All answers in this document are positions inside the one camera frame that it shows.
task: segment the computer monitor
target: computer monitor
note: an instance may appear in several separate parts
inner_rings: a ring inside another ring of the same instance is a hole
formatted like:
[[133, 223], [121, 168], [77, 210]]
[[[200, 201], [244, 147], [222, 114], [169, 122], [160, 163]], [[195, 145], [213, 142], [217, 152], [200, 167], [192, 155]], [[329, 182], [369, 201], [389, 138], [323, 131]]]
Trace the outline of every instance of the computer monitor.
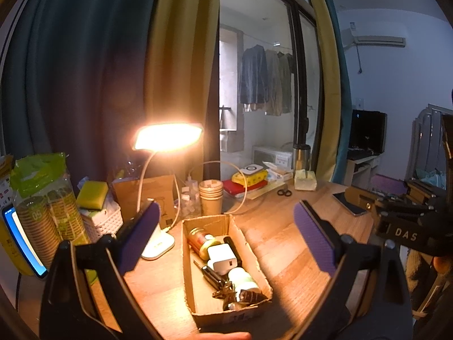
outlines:
[[387, 114], [379, 111], [353, 110], [349, 148], [384, 153]]
[[17, 217], [16, 210], [10, 204], [2, 209], [2, 218], [5, 222], [8, 231], [10, 232], [17, 248], [20, 250], [26, 262], [30, 265], [35, 275], [43, 278], [47, 275], [47, 269], [44, 267], [35, 250], [30, 244], [25, 231]]

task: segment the lamp base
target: lamp base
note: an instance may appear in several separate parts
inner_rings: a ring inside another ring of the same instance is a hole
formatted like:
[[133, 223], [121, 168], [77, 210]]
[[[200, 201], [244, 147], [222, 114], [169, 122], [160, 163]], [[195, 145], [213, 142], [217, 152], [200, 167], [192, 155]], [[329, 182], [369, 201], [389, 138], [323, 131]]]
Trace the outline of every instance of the lamp base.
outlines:
[[157, 226], [150, 240], [146, 244], [142, 258], [147, 261], [154, 261], [174, 247], [174, 238]]

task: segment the plastic basket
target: plastic basket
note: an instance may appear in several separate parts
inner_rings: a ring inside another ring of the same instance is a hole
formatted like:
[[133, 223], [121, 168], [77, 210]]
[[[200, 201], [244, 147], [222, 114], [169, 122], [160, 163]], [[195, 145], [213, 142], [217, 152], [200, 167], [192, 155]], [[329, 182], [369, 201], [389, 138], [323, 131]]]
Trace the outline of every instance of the plastic basket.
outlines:
[[105, 234], [116, 234], [123, 224], [120, 207], [110, 216], [107, 216], [107, 210], [104, 209], [93, 218], [82, 215], [82, 219], [92, 243]]

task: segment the keyboard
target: keyboard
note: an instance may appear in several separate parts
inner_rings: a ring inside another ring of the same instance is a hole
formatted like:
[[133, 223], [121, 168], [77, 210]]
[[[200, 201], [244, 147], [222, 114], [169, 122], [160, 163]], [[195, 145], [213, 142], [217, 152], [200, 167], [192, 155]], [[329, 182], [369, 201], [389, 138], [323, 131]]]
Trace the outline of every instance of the keyboard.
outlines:
[[356, 161], [356, 160], [361, 160], [366, 157], [374, 156], [375, 153], [373, 151], [369, 150], [348, 150], [347, 152], [347, 159]]

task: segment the red book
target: red book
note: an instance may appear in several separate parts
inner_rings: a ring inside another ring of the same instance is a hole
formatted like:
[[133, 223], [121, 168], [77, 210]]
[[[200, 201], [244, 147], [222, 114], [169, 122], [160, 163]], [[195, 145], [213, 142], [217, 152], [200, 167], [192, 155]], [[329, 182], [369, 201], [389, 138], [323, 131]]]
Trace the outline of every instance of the red book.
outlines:
[[[225, 181], [222, 181], [222, 183], [223, 183], [223, 189], [232, 196], [236, 196], [237, 194], [245, 192], [245, 188], [242, 185], [237, 184], [237, 182], [233, 182], [231, 180], [225, 180]], [[267, 185], [267, 180], [262, 180], [258, 184], [248, 187], [247, 191], [250, 191], [253, 189], [259, 189], [266, 185]]]

